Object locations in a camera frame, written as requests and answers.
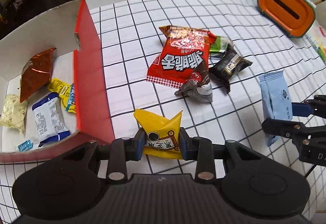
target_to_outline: green snack package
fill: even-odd
[[[233,45],[232,41],[223,36],[216,37],[215,42],[211,45],[211,48],[209,49],[210,53],[224,53],[226,51],[226,48],[228,47],[228,44]]]

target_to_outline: cream snack package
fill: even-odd
[[[27,106],[27,100],[20,103],[18,95],[7,94],[0,117],[0,126],[16,128],[23,135],[25,132],[24,118]]]
[[[66,112],[76,113],[75,86],[67,84],[57,78],[52,78],[48,84],[48,90],[58,93],[61,104]]]
[[[33,105],[35,123],[39,132],[41,147],[45,143],[60,141],[70,135],[63,123],[59,96],[50,93]]]

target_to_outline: blue and white snack package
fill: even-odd
[[[65,127],[60,109],[59,95],[50,93],[33,105],[35,123],[39,132],[40,146],[60,141],[70,135]]]
[[[283,76],[283,71],[275,71],[259,76],[264,119],[292,120],[292,101]],[[267,147],[280,136],[265,134]]]

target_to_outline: brown snack bag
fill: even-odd
[[[22,70],[20,102],[35,93],[51,81],[52,54],[56,48],[50,48],[34,55]]]

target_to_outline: light blue snack package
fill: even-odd
[[[283,71],[275,71],[259,76],[264,119],[292,120],[292,102]],[[280,136],[265,134],[267,147]]]

